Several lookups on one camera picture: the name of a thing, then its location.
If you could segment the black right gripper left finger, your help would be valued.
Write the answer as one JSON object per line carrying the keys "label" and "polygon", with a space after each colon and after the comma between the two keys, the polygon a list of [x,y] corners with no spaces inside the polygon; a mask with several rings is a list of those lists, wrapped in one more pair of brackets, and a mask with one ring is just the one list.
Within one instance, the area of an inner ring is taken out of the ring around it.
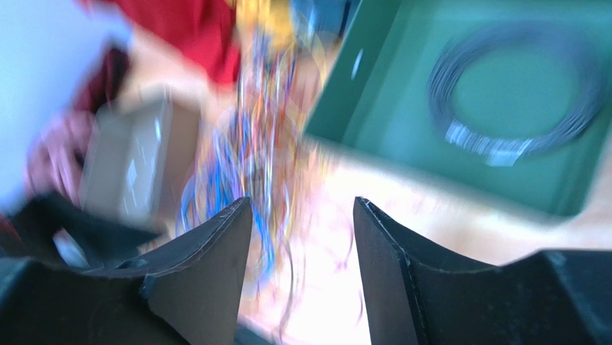
{"label": "black right gripper left finger", "polygon": [[104,296],[86,344],[233,344],[251,241],[249,198],[197,228],[96,270]]}

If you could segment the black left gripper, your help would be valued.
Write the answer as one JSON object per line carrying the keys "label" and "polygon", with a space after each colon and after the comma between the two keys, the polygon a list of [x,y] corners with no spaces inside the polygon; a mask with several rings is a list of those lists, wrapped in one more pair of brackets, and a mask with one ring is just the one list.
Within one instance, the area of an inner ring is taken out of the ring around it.
{"label": "black left gripper", "polygon": [[114,267],[139,254],[139,246],[159,235],[89,214],[53,192],[1,215],[1,257],[32,257],[59,264],[53,237],[65,230],[92,268]]}

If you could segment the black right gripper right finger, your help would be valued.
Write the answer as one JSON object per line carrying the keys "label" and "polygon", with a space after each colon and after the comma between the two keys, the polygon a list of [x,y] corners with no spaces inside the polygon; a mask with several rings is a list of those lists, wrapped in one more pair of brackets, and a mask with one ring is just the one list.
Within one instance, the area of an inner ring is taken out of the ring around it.
{"label": "black right gripper right finger", "polygon": [[373,344],[609,344],[611,253],[547,249],[495,266],[446,249],[357,197]]}

